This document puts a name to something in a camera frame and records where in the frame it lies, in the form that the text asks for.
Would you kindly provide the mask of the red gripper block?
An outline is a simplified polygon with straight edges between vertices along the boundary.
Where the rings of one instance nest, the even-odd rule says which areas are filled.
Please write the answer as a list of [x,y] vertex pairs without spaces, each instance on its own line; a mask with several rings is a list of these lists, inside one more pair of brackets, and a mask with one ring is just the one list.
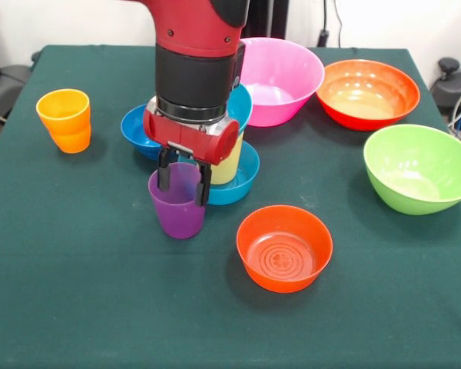
[[211,188],[211,165],[218,165],[232,152],[239,136],[239,123],[227,114],[211,125],[189,125],[174,121],[157,110],[157,98],[153,97],[145,106],[143,128],[145,134],[163,146],[158,155],[158,189],[166,192],[170,188],[169,168],[171,150],[191,155],[198,162],[200,181],[196,187],[195,204],[207,204]]

